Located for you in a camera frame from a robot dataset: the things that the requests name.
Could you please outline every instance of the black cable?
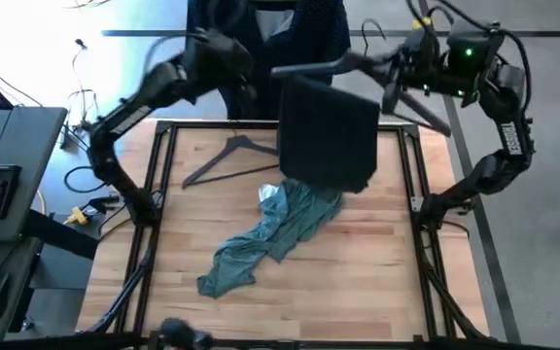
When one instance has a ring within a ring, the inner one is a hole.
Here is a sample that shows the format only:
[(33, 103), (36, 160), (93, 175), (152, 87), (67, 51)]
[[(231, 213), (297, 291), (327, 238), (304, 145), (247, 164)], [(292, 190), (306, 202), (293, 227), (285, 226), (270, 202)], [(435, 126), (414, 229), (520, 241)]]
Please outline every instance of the black cable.
[(416, 10), (416, 7), (412, 3), (412, 0), (405, 0), (405, 3), (407, 3), (407, 7), (409, 8), (409, 11), (412, 12), (414, 19), (418, 20), (418, 23), (420, 23), (423, 28), (425, 28), (425, 31), (427, 31), (427, 33), (434, 39), (435, 52), (439, 53), (438, 36), (434, 32), (434, 29), (432, 29), (432, 26), (425, 23), (425, 21), (421, 18), (421, 16), (418, 14), (418, 10)]
[(454, 222), (449, 222), (449, 221), (446, 221), (446, 220), (443, 220), (442, 223), (443, 223), (443, 224), (447, 224), (447, 225), (451, 225), (451, 226), (453, 226), (453, 227), (455, 227), (455, 228), (460, 228), (460, 229), (462, 229), (462, 230), (466, 233), (466, 235), (468, 235), (468, 236), (471, 235), (471, 232), (468, 230), (468, 228), (465, 227), (465, 226), (463, 226), (463, 225), (461, 225), (461, 224), (457, 224), (457, 223), (454, 223)]
[(34, 101), (34, 103), (36, 103), (37, 105), (39, 105), (39, 106), (41, 106), (41, 107), (44, 107), (44, 106), (42, 105), (42, 103), (36, 101), (32, 96), (28, 95), (27, 93), (25, 93), (25, 92), (19, 90), (18, 88), (16, 88), (16, 87), (13, 86), (12, 84), (8, 83), (5, 79), (1, 78), (1, 76), (0, 76), (0, 81), (2, 81), (2, 82), (3, 82), (5, 85), (7, 85), (8, 87), (12, 88), (14, 91), (16, 91), (16, 92), (22, 94), (23, 96), (29, 98), (29, 99), (32, 100), (32, 101)]
[(69, 178), (72, 174), (74, 174), (75, 172), (77, 172), (77, 171), (79, 171), (79, 170), (84, 170), (84, 169), (89, 169), (89, 170), (91, 170), (92, 167), (91, 167), (91, 166), (87, 166), (87, 165), (84, 165), (84, 166), (77, 166), (77, 167), (74, 167), (74, 168), (70, 169), (70, 170), (66, 173), (66, 175), (64, 175), (64, 186), (66, 186), (66, 189), (68, 189), (69, 191), (74, 192), (74, 193), (93, 193), (93, 192), (96, 192), (96, 191), (98, 191), (98, 190), (104, 188), (105, 186), (107, 186), (107, 184), (102, 183), (101, 185), (99, 185), (99, 186), (97, 186), (97, 187), (95, 187), (95, 188), (93, 188), (93, 189), (89, 189), (89, 190), (78, 190), (78, 189), (75, 189), (75, 188), (73, 188), (72, 186), (70, 186), (70, 184), (68, 183), (68, 178)]
[(362, 32), (362, 39), (365, 41), (365, 54), (364, 56), (367, 55), (368, 53), (368, 40), (367, 40), (367, 34), (365, 33), (365, 26), (370, 23), (372, 25), (374, 25), (375, 27), (377, 27), (377, 30), (379, 30), (379, 34), (381, 35), (381, 38), (384, 39), (384, 41), (386, 41), (386, 34), (384, 34), (384, 30), (381, 28), (381, 25), (379, 25), (379, 23), (377, 22), (377, 20), (373, 19), (373, 18), (367, 18), (362, 22), (362, 28), (360, 29), (360, 31)]
[[(408, 6), (413, 7), (411, 5), (411, 0), (406, 0)], [(526, 76), (526, 96), (524, 98), (524, 105), (522, 106), (522, 114), (526, 113), (527, 108), (529, 107), (529, 104), (531, 103), (531, 96), (533, 94), (531, 85), (532, 85), (532, 75), (531, 75), (531, 65), (529, 64), (529, 58), (528, 55), (526, 54), (526, 49), (524, 48), (524, 44), (522, 44), (522, 41), (516, 37), (515, 35), (513, 35), (513, 33), (511, 33), (510, 31), (503, 29), (503, 28), (490, 28), (487, 27), (481, 23), (479, 23), (478, 21), (472, 19), (471, 17), (469, 17), (468, 15), (466, 15), (462, 10), (460, 10), (459, 8), (455, 7), (453, 4), (451, 4), (450, 2), (448, 2), (447, 0), (437, 0), (440, 3), (444, 4), (447, 8), (449, 8), (449, 10), (451, 10), (452, 12), (454, 12), (457, 16), (459, 16), (460, 18), (462, 18), (463, 20), (467, 21), (468, 23), (474, 25), (475, 27), (489, 33), (492, 30), (496, 30), (496, 31), (500, 31), (503, 34), (505, 34), (505, 36), (508, 36), (511, 40), (513, 40), (513, 43), (515, 43), (515, 46), (518, 48), (518, 50), (520, 51), (520, 56), (522, 57), (522, 64), (524, 65), (524, 73)]]
[[(21, 91), (20, 89), (16, 88), (16, 87), (13, 86), (12, 84), (8, 83), (8, 82), (7, 82), (5, 79), (3, 79), (1, 76), (0, 76), (0, 81), (2, 81), (2, 82), (3, 82), (4, 84), (6, 84), (8, 87), (12, 88), (14, 91), (16, 91), (16, 92), (22, 94), (23, 96), (29, 98), (29, 99), (32, 100), (34, 103), (36, 103), (38, 106), (40, 106), (40, 107), (45, 107), (42, 103), (38, 102), (38, 100), (36, 100), (36, 99), (33, 98), (32, 96), (28, 95), (27, 93)], [(68, 127), (68, 125), (65, 124), (63, 127), (66, 128), (66, 130), (67, 130), (69, 133), (73, 134), (84, 146), (86, 146), (85, 148), (83, 148), (83, 147), (81, 147), (81, 145), (79, 145), (78, 143), (74, 142), (80, 149), (86, 150), (86, 149), (88, 148), (88, 144), (87, 144), (81, 137), (79, 137), (76, 133), (74, 133), (74, 132)]]
[(448, 11), (446, 11), (446, 9), (444, 9), (442, 6), (435, 5), (431, 9), (429, 9), (429, 11), (427, 12), (427, 17), (432, 19), (432, 23), (434, 22), (433, 16), (434, 16), (435, 11), (442, 12), (444, 14), (444, 16), (446, 17), (446, 20), (448, 21), (448, 24), (453, 25), (453, 22), (455, 22), (455, 19), (453, 18), (453, 16)]
[(126, 204), (123, 205), (122, 207), (120, 207), (117, 211), (115, 211), (107, 219), (105, 219), (105, 221), (103, 223), (101, 223), (101, 225), (98, 227), (98, 242), (99, 243), (102, 242), (103, 239), (105, 239), (108, 235), (110, 235), (112, 232), (114, 232), (117, 228), (120, 228), (122, 225), (131, 221), (131, 218), (127, 218), (125, 220), (122, 220), (120, 223), (111, 227), (107, 232), (102, 233), (103, 228), (105, 227), (105, 224), (109, 223), (112, 219), (114, 219), (114, 217), (116, 217), (118, 214), (120, 214), (121, 211), (124, 210), (124, 208), (126, 208)]
[(82, 139), (78, 134), (76, 134), (75, 132), (73, 132), (73, 130), (72, 130), (66, 123), (65, 123), (62, 127), (65, 128), (66, 131), (68, 131), (70, 134), (72, 134), (73, 136), (75, 136), (75, 138), (78, 139), (79, 142), (81, 142), (81, 143), (84, 145), (84, 147), (81, 147), (81, 145), (78, 144), (77, 142), (73, 142), (75, 145), (77, 145), (80, 149), (82, 149), (82, 150), (84, 150), (84, 151), (87, 151), (87, 150), (88, 150), (89, 146), (88, 146), (88, 144), (86, 143), (86, 141), (84, 141), (84, 139)]
[[(62, 134), (64, 137), (66, 137), (67, 133), (64, 132), (64, 130), (59, 130), (59, 133)], [(70, 138), (68, 141), (72, 142), (75, 146), (77, 146), (77, 148), (79, 148), (80, 150), (87, 152), (88, 149), (84, 148), (82, 145), (80, 145), (79, 143), (77, 143), (77, 141), (75, 141), (74, 139)]]

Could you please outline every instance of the wooden tabletop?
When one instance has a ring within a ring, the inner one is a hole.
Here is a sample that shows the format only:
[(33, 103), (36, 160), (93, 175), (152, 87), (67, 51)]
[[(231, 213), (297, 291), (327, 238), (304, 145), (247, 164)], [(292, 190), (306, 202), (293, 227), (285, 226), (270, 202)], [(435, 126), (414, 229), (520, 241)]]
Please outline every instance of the wooden tabletop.
[[(140, 185), (155, 125), (140, 123), (122, 147), (122, 166)], [(275, 147), (275, 130), (237, 133)], [(278, 169), (270, 169), (182, 190), (182, 181), (216, 155), (230, 136), (230, 129), (178, 131), (145, 333), (165, 318), (179, 317), (217, 338), (385, 341), (426, 335), (401, 156), (393, 133), (378, 136), (378, 168), (368, 188), (345, 195), (344, 209), (311, 241), (298, 244), (280, 264), (264, 259), (255, 271), (254, 285), (218, 299), (197, 293), (196, 278), (209, 271), (218, 245), (261, 219), (259, 186), (282, 180)], [(421, 140), (431, 190), (441, 192), (454, 182), (446, 142), (428, 130), (421, 130)], [(162, 169), (163, 155), (159, 159), (157, 169)], [(238, 150), (201, 179), (277, 161)], [(416, 171), (412, 174), (418, 185)], [(126, 217), (121, 214), (111, 224)], [(133, 225), (119, 228), (98, 247), (78, 330), (93, 325), (120, 291), (133, 231)], [(438, 234), (449, 290), (487, 333), (468, 238), (455, 227), (444, 227)], [(129, 307), (128, 329), (135, 300), (137, 295)], [(443, 330), (439, 302), (435, 306), (438, 329)]]

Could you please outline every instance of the gray floor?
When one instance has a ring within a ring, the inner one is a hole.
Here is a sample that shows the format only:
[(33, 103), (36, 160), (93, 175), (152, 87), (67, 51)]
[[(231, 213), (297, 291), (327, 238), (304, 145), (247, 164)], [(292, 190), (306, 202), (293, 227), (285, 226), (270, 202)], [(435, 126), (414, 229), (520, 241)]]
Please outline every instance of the gray floor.
[[(510, 29), (560, 30), (560, 1), (453, 2), (476, 18), (498, 19)], [(351, 29), (359, 29), (364, 18), (378, 19), (384, 29), (407, 29), (410, 25), (411, 16), (403, 0), (345, 0), (345, 5)], [(186, 16), (185, 0), (113, 0), (104, 7), (82, 11), (63, 11), (59, 9), (60, 2), (48, 0), (36, 0), (30, 5), (6, 2), (6, 6), (15, 8), (7, 15), (0, 12), (0, 73), (45, 104), (66, 107), (66, 96), (78, 89), (70, 64), (77, 50), (73, 40), (82, 38), (89, 50), (80, 56), (77, 71), (85, 88), (97, 91), (101, 111), (113, 108), (118, 97), (134, 90), (146, 49), (155, 38), (104, 38), (98, 35), (99, 31), (183, 29)], [(371, 52), (389, 50), (398, 41), (390, 38), (384, 43), (371, 38)], [(522, 340), (560, 346), (560, 39), (524, 39), (524, 43), (533, 67), (534, 100), (529, 115), (535, 118), (533, 133), (538, 153), (531, 170), (505, 192), (485, 197), (484, 202)], [(352, 44), (358, 51), (364, 45), (360, 38), (355, 38)], [(168, 42), (155, 60), (167, 58), (182, 47), (182, 39)], [(11, 62), (11, 53), (15, 53), (15, 63)], [(504, 54), (513, 61), (518, 60), (509, 44)], [(337, 77), (334, 85), (373, 99), (381, 95), (381, 89), (360, 74)], [(445, 116), (439, 96), (422, 100)], [(80, 102), (73, 101), (73, 106), (75, 119), (79, 116)], [(220, 119), (225, 113), (219, 95), (210, 93), (196, 106), (180, 103), (159, 115)], [(458, 113), (472, 161), (500, 147), (494, 126), (477, 107)], [(459, 178), (462, 172), (453, 140), (449, 146)], [(59, 150), (53, 153), (42, 185), (50, 210), (66, 212), (72, 205), (83, 204), (88, 199), (67, 192), (61, 185), (65, 171), (79, 164), (86, 164), (82, 154)], [(80, 186), (92, 185), (89, 175), (79, 175)], [(504, 339), (481, 242), (471, 218), (468, 225), (473, 231), (472, 252), (490, 331)], [(50, 307), (32, 304), (30, 315), (38, 325), (34, 332), (73, 331), (82, 295), (83, 290), (46, 290), (37, 295), (43, 305)]]

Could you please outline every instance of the cable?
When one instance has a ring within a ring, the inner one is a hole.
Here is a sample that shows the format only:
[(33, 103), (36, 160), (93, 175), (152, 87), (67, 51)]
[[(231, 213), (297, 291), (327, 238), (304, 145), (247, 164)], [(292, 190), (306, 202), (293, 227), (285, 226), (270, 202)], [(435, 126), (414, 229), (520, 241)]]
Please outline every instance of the cable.
[(373, 18), (367, 18), (362, 22), (362, 28), (360, 29), (360, 31), (362, 32), (362, 39), (365, 41), (365, 54), (364, 56), (367, 55), (368, 53), (368, 40), (367, 40), (367, 34), (365, 33), (365, 26), (370, 23), (372, 25), (374, 25), (375, 27), (377, 27), (377, 30), (379, 30), (379, 34), (381, 35), (381, 38), (384, 39), (384, 41), (386, 41), (386, 34), (384, 34), (384, 30), (381, 28), (381, 25), (379, 25), (379, 23), (377, 22), (377, 20), (373, 19)]
[[(59, 133), (62, 134), (64, 137), (66, 137), (66, 134), (63, 130), (59, 130)], [(82, 145), (80, 145), (79, 143), (77, 143), (77, 141), (75, 141), (74, 139), (70, 138), (68, 139), (68, 141), (72, 142), (75, 146), (77, 146), (80, 150), (87, 152), (88, 149), (84, 148)]]
[(36, 103), (37, 105), (44, 107), (40, 102), (36, 101), (33, 97), (31, 97), (30, 95), (28, 95), (27, 93), (19, 90), (18, 88), (16, 88), (15, 86), (13, 86), (12, 84), (8, 83), (5, 79), (1, 78), (0, 76), (0, 81), (2, 81), (4, 84), (6, 84), (8, 87), (14, 89), (16, 92), (22, 94), (23, 96), (29, 98), (30, 100), (34, 101), (34, 103)]
[(82, 9), (82, 8), (85, 8), (85, 7), (97, 8), (99, 6), (107, 4), (110, 1), (112, 1), (112, 0), (103, 0), (101, 2), (94, 2), (94, 0), (88, 0), (85, 4), (81, 4), (81, 5), (77, 1), (75, 1), (76, 6), (64, 6), (63, 9), (78, 10), (78, 9)]
[(454, 222), (449, 222), (449, 221), (446, 221), (446, 220), (443, 220), (442, 223), (443, 223), (443, 224), (447, 224), (447, 225), (451, 225), (451, 226), (453, 226), (453, 227), (455, 227), (455, 228), (460, 228), (460, 229), (462, 229), (463, 231), (466, 232), (466, 235), (468, 235), (468, 236), (471, 235), (471, 232), (468, 230), (468, 228), (465, 227), (465, 226), (463, 226), (463, 225), (461, 225), (461, 224), (457, 224), (457, 223), (454, 223)]
[(69, 191), (74, 192), (74, 193), (93, 193), (93, 192), (96, 192), (96, 191), (98, 191), (98, 190), (104, 188), (105, 186), (107, 186), (107, 184), (102, 183), (101, 185), (99, 185), (99, 186), (97, 186), (97, 187), (95, 187), (95, 188), (93, 188), (93, 189), (89, 189), (89, 190), (78, 190), (78, 189), (75, 189), (75, 188), (73, 188), (72, 186), (70, 186), (70, 184), (68, 183), (68, 178), (69, 178), (73, 173), (75, 173), (75, 172), (77, 172), (77, 171), (79, 171), (79, 170), (83, 170), (83, 169), (89, 169), (89, 170), (91, 170), (92, 167), (91, 167), (91, 166), (86, 166), (86, 165), (85, 165), (85, 166), (77, 166), (77, 167), (74, 167), (74, 168), (70, 169), (70, 170), (66, 173), (66, 175), (64, 175), (64, 186), (66, 186), (66, 189), (68, 189)]
[(45, 201), (43, 194), (40, 190), (38, 190), (36, 191), (36, 195), (38, 195), (38, 199), (40, 200), (40, 212), (43, 213), (43, 215), (47, 215), (47, 202)]
[(112, 232), (114, 232), (117, 228), (120, 228), (122, 225), (128, 223), (131, 221), (131, 218), (127, 218), (122, 220), (121, 222), (117, 223), (115, 226), (111, 227), (107, 232), (105, 233), (101, 233), (103, 231), (103, 228), (105, 227), (105, 224), (109, 223), (112, 219), (114, 219), (114, 217), (116, 217), (118, 214), (121, 213), (122, 210), (124, 210), (124, 208), (126, 208), (126, 204), (123, 205), (122, 207), (120, 207), (117, 211), (114, 212), (114, 214), (110, 215), (107, 219), (105, 219), (105, 221), (103, 223), (101, 223), (101, 225), (98, 227), (98, 242), (102, 242), (103, 239), (105, 239), (108, 235), (110, 235)]
[(179, 35), (169, 35), (165, 37), (158, 38), (155, 42), (151, 45), (151, 48), (146, 52), (146, 57), (144, 58), (144, 67), (142, 70), (142, 80), (140, 81), (140, 87), (144, 84), (144, 78), (146, 78), (146, 73), (148, 73), (151, 59), (153, 59), (153, 55), (155, 54), (155, 50), (158, 48), (159, 45), (163, 44), (164, 42), (174, 39), (174, 38), (181, 38)]
[[(16, 87), (13, 86), (12, 84), (8, 83), (8, 82), (7, 82), (5, 79), (3, 79), (1, 76), (0, 76), (0, 81), (2, 81), (2, 82), (3, 82), (4, 84), (6, 84), (8, 87), (12, 88), (14, 91), (16, 91), (16, 92), (22, 94), (23, 96), (29, 98), (29, 99), (32, 100), (34, 103), (36, 103), (38, 106), (40, 106), (40, 107), (45, 107), (42, 103), (38, 102), (38, 100), (36, 100), (36, 99), (33, 98), (32, 96), (28, 95), (27, 93), (21, 91), (20, 89), (16, 88)], [(68, 127), (68, 125), (65, 124), (63, 127), (64, 127), (69, 133), (73, 134), (85, 147), (84, 147), (84, 148), (81, 147), (81, 145), (78, 144), (78, 143), (76, 143), (76, 142), (73, 142), (74, 144), (76, 144), (80, 149), (82, 149), (82, 150), (84, 150), (84, 151), (88, 148), (88, 144), (87, 144), (81, 137), (79, 137), (76, 133), (74, 133), (74, 132)]]
[(13, 99), (17, 102), (17, 105), (22, 105), (22, 104), (23, 104), (21, 101), (18, 100), (18, 98), (17, 98), (16, 96), (14, 96), (13, 94), (9, 93), (9, 92), (8, 92), (6, 89), (4, 89), (2, 86), (0, 86), (0, 91), (1, 91), (4, 95), (6, 95), (6, 97), (13, 98)]
[(409, 8), (409, 11), (412, 12), (414, 19), (418, 20), (418, 22), (422, 25), (422, 27), (425, 28), (425, 31), (427, 31), (427, 33), (434, 39), (434, 51), (436, 53), (439, 53), (438, 36), (434, 32), (432, 26), (430, 24), (425, 23), (425, 21), (421, 18), (421, 16), (418, 15), (418, 10), (416, 10), (416, 7), (412, 3), (412, 0), (405, 0), (405, 3), (407, 3), (407, 7)]
[[(413, 8), (413, 6), (411, 5), (411, 0), (406, 0), (406, 1), (407, 1), (408, 6), (410, 6), (410, 11), (412, 11), (411, 8)], [(524, 105), (522, 106), (522, 114), (526, 113), (526, 110), (529, 107), (529, 104), (531, 103), (531, 96), (533, 94), (533, 90), (531, 88), (531, 85), (532, 85), (531, 65), (529, 64), (529, 58), (528, 58), (528, 55), (526, 54), (526, 49), (524, 48), (524, 44), (522, 44), (522, 41), (518, 37), (513, 35), (513, 33), (511, 33), (510, 31), (508, 31), (506, 29), (490, 28), (490, 27), (487, 27), (487, 26), (477, 22), (476, 20), (474, 20), (471, 17), (469, 17), (468, 15), (466, 15), (462, 10), (455, 7), (453, 4), (451, 4), (447, 0), (437, 0), (437, 1), (444, 4), (447, 8), (449, 8), (449, 10), (454, 12), (457, 16), (459, 16), (463, 20), (467, 21), (468, 23), (474, 25), (475, 27), (477, 27), (479, 29), (482, 29), (483, 31), (488, 32), (488, 33), (491, 32), (492, 30), (500, 31), (503, 34), (505, 34), (505, 36), (508, 36), (511, 40), (513, 40), (513, 43), (515, 43), (515, 46), (520, 51), (520, 56), (522, 57), (522, 64), (524, 65), (524, 73), (525, 73), (525, 76), (526, 76), (526, 96), (524, 98)]]
[(453, 25), (453, 22), (455, 22), (453, 16), (448, 11), (446, 11), (446, 9), (444, 9), (442, 6), (435, 5), (427, 12), (427, 17), (432, 19), (432, 23), (434, 22), (433, 16), (435, 11), (442, 12), (446, 17), (446, 20), (448, 20), (448, 24)]
[(78, 139), (79, 142), (81, 142), (81, 143), (84, 145), (84, 146), (82, 147), (80, 144), (78, 144), (77, 142), (74, 142), (74, 141), (73, 141), (73, 143), (74, 143), (75, 145), (77, 145), (77, 147), (79, 147), (82, 151), (87, 151), (87, 150), (88, 150), (89, 146), (88, 146), (88, 144), (84, 141), (84, 139), (82, 139), (81, 137), (79, 137), (79, 135), (77, 135), (75, 132), (73, 132), (73, 130), (72, 130), (66, 123), (65, 123), (62, 127), (65, 128), (66, 131), (68, 131), (69, 134), (72, 134), (73, 136), (75, 136), (75, 138)]
[[(77, 58), (79, 57), (79, 55), (84, 51), (85, 49), (83, 47), (81, 47), (77, 53), (75, 54), (75, 56), (73, 57), (73, 73), (75, 74), (75, 78), (77, 78), (77, 83), (79, 83), (79, 91), (84, 91), (84, 85), (82, 84), (82, 80), (79, 79), (79, 74), (77, 74), (77, 69), (75, 69), (75, 62), (77, 62)], [(81, 93), (82, 96), (82, 120), (81, 123), (86, 121), (86, 94), (85, 93)]]

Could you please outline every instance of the green cloth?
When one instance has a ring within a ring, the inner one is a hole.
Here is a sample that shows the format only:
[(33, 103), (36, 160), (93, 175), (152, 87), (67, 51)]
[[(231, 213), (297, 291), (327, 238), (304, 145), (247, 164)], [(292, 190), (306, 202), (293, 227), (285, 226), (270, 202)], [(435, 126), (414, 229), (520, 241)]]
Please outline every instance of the green cloth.
[(236, 287), (255, 283), (252, 272), (264, 256), (280, 263), (298, 242), (310, 240), (341, 207), (341, 192), (284, 180), (278, 192), (259, 205), (261, 222), (220, 246), (209, 273), (197, 279), (198, 292), (219, 298)]

